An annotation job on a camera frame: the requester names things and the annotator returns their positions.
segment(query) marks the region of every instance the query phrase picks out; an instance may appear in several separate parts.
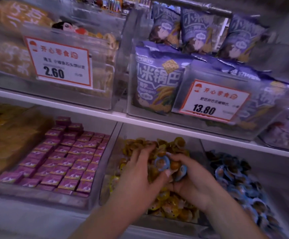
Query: left hand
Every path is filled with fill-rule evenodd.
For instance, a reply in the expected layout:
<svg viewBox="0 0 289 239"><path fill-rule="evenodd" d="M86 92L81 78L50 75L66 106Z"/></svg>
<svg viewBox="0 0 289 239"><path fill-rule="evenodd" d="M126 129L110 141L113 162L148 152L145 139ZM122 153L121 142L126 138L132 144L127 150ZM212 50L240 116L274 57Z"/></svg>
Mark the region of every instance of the left hand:
<svg viewBox="0 0 289 239"><path fill-rule="evenodd" d="M130 161L123 168L118 185L105 205L119 208L122 219L125 218L129 224L148 209L171 175L171 171L167 169L153 183L148 182L148 159L154 148L153 144L133 151Z"/></svg>

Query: small purple box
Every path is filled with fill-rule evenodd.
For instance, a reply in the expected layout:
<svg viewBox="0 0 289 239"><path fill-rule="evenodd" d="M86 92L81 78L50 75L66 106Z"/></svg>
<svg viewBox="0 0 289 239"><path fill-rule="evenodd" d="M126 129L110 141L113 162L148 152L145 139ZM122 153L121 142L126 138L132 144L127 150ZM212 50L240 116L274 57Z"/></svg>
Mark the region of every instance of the small purple box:
<svg viewBox="0 0 289 239"><path fill-rule="evenodd" d="M83 130L83 124L81 123L72 123L68 126L68 129L70 131L76 131L76 132L79 132L81 130Z"/></svg>
<svg viewBox="0 0 289 239"><path fill-rule="evenodd" d="M100 158L101 158L101 157L99 157L99 156L94 156L94 157L93 157L93 160L91 161L91 163L99 164Z"/></svg>
<svg viewBox="0 0 289 239"><path fill-rule="evenodd" d="M56 117L56 124L62 126L68 126L71 124L70 117Z"/></svg>
<svg viewBox="0 0 289 239"><path fill-rule="evenodd" d="M74 154L74 155L80 155L81 152L83 150L81 148L75 148L75 147L72 147L70 150L69 150L69 154Z"/></svg>
<svg viewBox="0 0 289 239"><path fill-rule="evenodd" d="M90 163L93 160L92 155L81 154L77 161Z"/></svg>
<svg viewBox="0 0 289 239"><path fill-rule="evenodd" d="M77 184L78 184L78 180L63 178L58 188L66 189L66 190L75 190Z"/></svg>
<svg viewBox="0 0 289 239"><path fill-rule="evenodd" d="M38 179L39 181L42 181L45 177L44 176L39 176L39 175L34 175L32 178Z"/></svg>
<svg viewBox="0 0 289 239"><path fill-rule="evenodd" d="M57 153L68 153L70 150L70 147L67 147L67 146L58 146L54 152L57 152Z"/></svg>
<svg viewBox="0 0 289 239"><path fill-rule="evenodd" d="M62 178L61 175L49 174L42 180L41 184L57 186Z"/></svg>
<svg viewBox="0 0 289 239"><path fill-rule="evenodd" d="M51 155L49 155L48 159L54 159L54 160L61 160L65 157L66 154L53 152Z"/></svg>
<svg viewBox="0 0 289 239"><path fill-rule="evenodd" d="M21 166L29 167L29 168L36 168L40 166L42 163L40 160L35 158L26 157L22 162L19 163Z"/></svg>
<svg viewBox="0 0 289 239"><path fill-rule="evenodd" d="M89 194L80 193L80 192L76 192L76 191L74 191L72 193L72 195L79 196L79 197L88 197L89 196Z"/></svg>
<svg viewBox="0 0 289 239"><path fill-rule="evenodd" d="M74 143L73 147L75 147L75 148L83 148L84 145L85 145L84 142L76 141L76 142Z"/></svg>
<svg viewBox="0 0 289 239"><path fill-rule="evenodd" d="M77 170L83 170L85 171L88 167L88 163L87 162L79 162L79 161L76 161L74 163L74 165L72 166L72 169L77 169Z"/></svg>
<svg viewBox="0 0 289 239"><path fill-rule="evenodd" d="M71 167L74 164L75 160L73 158L64 158L59 161L58 165Z"/></svg>
<svg viewBox="0 0 289 239"><path fill-rule="evenodd" d="M84 172L83 176L81 177L81 181L92 182L94 180L95 173L93 172Z"/></svg>
<svg viewBox="0 0 289 239"><path fill-rule="evenodd" d="M51 174L57 174L57 175L64 176L68 170L69 170L69 167L58 165L51 171Z"/></svg>
<svg viewBox="0 0 289 239"><path fill-rule="evenodd" d="M104 137L105 137L105 134L99 133L99 132L95 132L95 134L93 135L93 138L101 138L101 139L103 139Z"/></svg>
<svg viewBox="0 0 289 239"><path fill-rule="evenodd" d="M62 125L55 125L51 128L52 130L58 130L58 131L62 131L64 132L66 130L66 126L62 126Z"/></svg>
<svg viewBox="0 0 289 239"><path fill-rule="evenodd" d="M66 158L72 158L75 161L79 159L79 155L75 155L75 154L67 154Z"/></svg>
<svg viewBox="0 0 289 239"><path fill-rule="evenodd" d="M102 142L102 138L96 138L96 137L92 137L90 141L97 141L98 143Z"/></svg>
<svg viewBox="0 0 289 239"><path fill-rule="evenodd" d="M46 138L46 140L43 141L43 144L52 145L52 146L56 147L60 144L60 139Z"/></svg>
<svg viewBox="0 0 289 239"><path fill-rule="evenodd" d="M90 163L86 169L87 172L95 173L98 168L98 164Z"/></svg>
<svg viewBox="0 0 289 239"><path fill-rule="evenodd" d="M23 178L24 176L22 174L5 171L0 175L0 182L9 183L9 184L17 184Z"/></svg>
<svg viewBox="0 0 289 239"><path fill-rule="evenodd" d="M34 150L36 151L42 151L42 152L45 152L47 154L49 154L53 149L53 146L52 145L47 145L47 144L44 144L44 143L41 143L40 145L38 145L37 147L34 148Z"/></svg>
<svg viewBox="0 0 289 239"><path fill-rule="evenodd" d="M90 137L87 137L87 136L80 136L77 141L79 142L89 142L90 140Z"/></svg>
<svg viewBox="0 0 289 239"><path fill-rule="evenodd" d="M55 186L37 185L36 188L37 188L37 189L40 189L40 190L52 191L53 189L55 189Z"/></svg>
<svg viewBox="0 0 289 239"><path fill-rule="evenodd" d="M45 133L45 137L46 138L52 138L52 139L60 139L63 135L62 131L58 131L58 130L49 130Z"/></svg>
<svg viewBox="0 0 289 239"><path fill-rule="evenodd" d="M96 152L95 152L95 154L94 154L94 157L95 157L95 156L101 157L101 156L103 155L103 153L104 153L104 150L97 149Z"/></svg>
<svg viewBox="0 0 289 239"><path fill-rule="evenodd" d="M67 174L65 175L65 178L69 179L76 179L79 180L81 176L83 175L84 171L77 170L77 169L70 169Z"/></svg>
<svg viewBox="0 0 289 239"><path fill-rule="evenodd" d="M32 177L36 172L36 169L24 167L24 166L18 166L13 173L22 174L25 178Z"/></svg>
<svg viewBox="0 0 289 239"><path fill-rule="evenodd" d="M19 182L20 186L34 188L39 184L39 179L24 178Z"/></svg>
<svg viewBox="0 0 289 239"><path fill-rule="evenodd" d="M73 193L73 191L71 191L71 190L60 189L60 188L54 189L53 192L60 193L60 194L66 194L66 195L71 195Z"/></svg>
<svg viewBox="0 0 289 239"><path fill-rule="evenodd" d="M90 193L92 182L80 181L76 191Z"/></svg>
<svg viewBox="0 0 289 239"><path fill-rule="evenodd" d="M64 138L71 139L71 140L76 140L78 138L78 132L65 132L64 133Z"/></svg>
<svg viewBox="0 0 289 239"><path fill-rule="evenodd" d="M46 155L47 155L46 152L33 150L26 157L35 158L37 160L43 160L44 158L46 158Z"/></svg>
<svg viewBox="0 0 289 239"><path fill-rule="evenodd" d="M109 140L110 139L110 135L106 135L104 136L104 140Z"/></svg>
<svg viewBox="0 0 289 239"><path fill-rule="evenodd" d="M95 148L83 148L83 151L81 153L86 155L94 155L95 152Z"/></svg>
<svg viewBox="0 0 289 239"><path fill-rule="evenodd" d="M99 144L98 149L105 150L106 147L107 147L107 143L102 142L101 144Z"/></svg>
<svg viewBox="0 0 289 239"><path fill-rule="evenodd" d="M98 146L99 142L97 141L89 141L89 142L86 142L84 147L85 148L96 148Z"/></svg>
<svg viewBox="0 0 289 239"><path fill-rule="evenodd" d="M45 163L43 163L42 167L47 168L54 168L56 165L58 165L59 161L55 159L47 159Z"/></svg>
<svg viewBox="0 0 289 239"><path fill-rule="evenodd" d="M83 136L86 137L92 137L94 135L94 132L90 132L90 131L84 131Z"/></svg>
<svg viewBox="0 0 289 239"><path fill-rule="evenodd" d="M63 146L71 147L72 145L74 145L74 143L75 143L75 140L64 139L60 144Z"/></svg>
<svg viewBox="0 0 289 239"><path fill-rule="evenodd" d="M35 173L35 175L45 177L45 176L49 175L49 173L52 172L52 171L53 171L53 168L40 167L40 168L38 168L38 170Z"/></svg>

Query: right hand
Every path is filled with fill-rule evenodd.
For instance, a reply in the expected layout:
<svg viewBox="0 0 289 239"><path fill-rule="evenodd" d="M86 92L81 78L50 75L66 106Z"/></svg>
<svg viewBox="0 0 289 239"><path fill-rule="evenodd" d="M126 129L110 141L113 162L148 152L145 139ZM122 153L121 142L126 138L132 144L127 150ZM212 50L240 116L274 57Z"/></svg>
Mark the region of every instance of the right hand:
<svg viewBox="0 0 289 239"><path fill-rule="evenodd" d="M168 156L171 160L180 161L186 165L188 176L179 182L169 183L167 188L205 212L212 203L212 198L219 190L222 190L222 187L209 171L192 158L183 154L170 154Z"/></svg>

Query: price tag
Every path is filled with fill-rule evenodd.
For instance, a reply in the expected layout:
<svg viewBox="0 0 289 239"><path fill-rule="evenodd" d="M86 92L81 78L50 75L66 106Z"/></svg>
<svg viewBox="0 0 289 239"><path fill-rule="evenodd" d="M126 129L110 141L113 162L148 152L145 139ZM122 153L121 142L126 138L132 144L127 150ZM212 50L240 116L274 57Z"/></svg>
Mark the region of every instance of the price tag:
<svg viewBox="0 0 289 239"><path fill-rule="evenodd" d="M221 122L230 122L250 93L195 80L179 113Z"/></svg>
<svg viewBox="0 0 289 239"><path fill-rule="evenodd" d="M93 88L91 56L87 49L24 38L38 80Z"/></svg>

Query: white shelf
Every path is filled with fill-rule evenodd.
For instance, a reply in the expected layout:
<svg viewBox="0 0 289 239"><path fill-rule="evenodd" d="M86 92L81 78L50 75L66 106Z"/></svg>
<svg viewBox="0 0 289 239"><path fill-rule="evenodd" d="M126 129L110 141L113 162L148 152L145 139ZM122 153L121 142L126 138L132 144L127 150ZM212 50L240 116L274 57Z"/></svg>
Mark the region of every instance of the white shelf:
<svg viewBox="0 0 289 239"><path fill-rule="evenodd" d="M101 109L90 108L86 106L81 106L77 104L66 103L62 101L57 101L53 99L43 98L39 96L33 96L28 94L23 94L14 91L7 91L0 89L0 96L20 100L24 102L29 102L37 105L48 106L52 108L62 109L70 112L76 112L80 114L86 114L89 116L100 117L104 119L114 120L117 122L129 123L134 125L139 125L143 127L153 128L157 130L162 130L166 132L172 132L182 136L190 136L203 140L209 140L213 142L218 142L222 144L232 145L240 148L247 148L259 152L266 152L270 154L275 154L283 157L289 157L289 151L280 150L276 148L267 147L260 139L254 141L246 141L241 139L235 139L228 136L217 135L210 132L203 132L199 130L194 130L190 128L185 128L181 126L171 125L163 122L157 122L149 119L138 118L130 116L126 113L120 112L122 107L126 107L126 101L121 100L116 108L112 111L104 111Z"/></svg>

